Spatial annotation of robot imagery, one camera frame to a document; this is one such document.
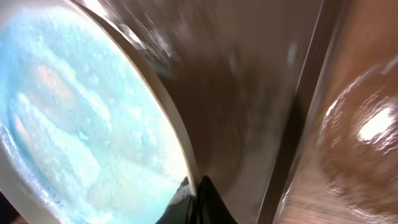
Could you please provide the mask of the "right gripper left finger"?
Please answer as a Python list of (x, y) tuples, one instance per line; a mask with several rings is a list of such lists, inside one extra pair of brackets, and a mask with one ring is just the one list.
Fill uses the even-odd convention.
[(156, 224), (197, 223), (196, 202), (188, 177), (185, 177)]

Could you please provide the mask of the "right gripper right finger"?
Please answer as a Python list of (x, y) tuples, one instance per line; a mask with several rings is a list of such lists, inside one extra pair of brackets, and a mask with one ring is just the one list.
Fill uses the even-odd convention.
[(199, 186), (198, 212), (200, 224), (238, 224), (207, 175), (202, 177)]

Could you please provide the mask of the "white plate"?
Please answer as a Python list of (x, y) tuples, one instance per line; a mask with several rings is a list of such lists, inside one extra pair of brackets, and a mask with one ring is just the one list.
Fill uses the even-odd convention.
[(29, 223), (155, 223), (197, 195), (162, 82), (71, 1), (1, 2), (1, 192)]

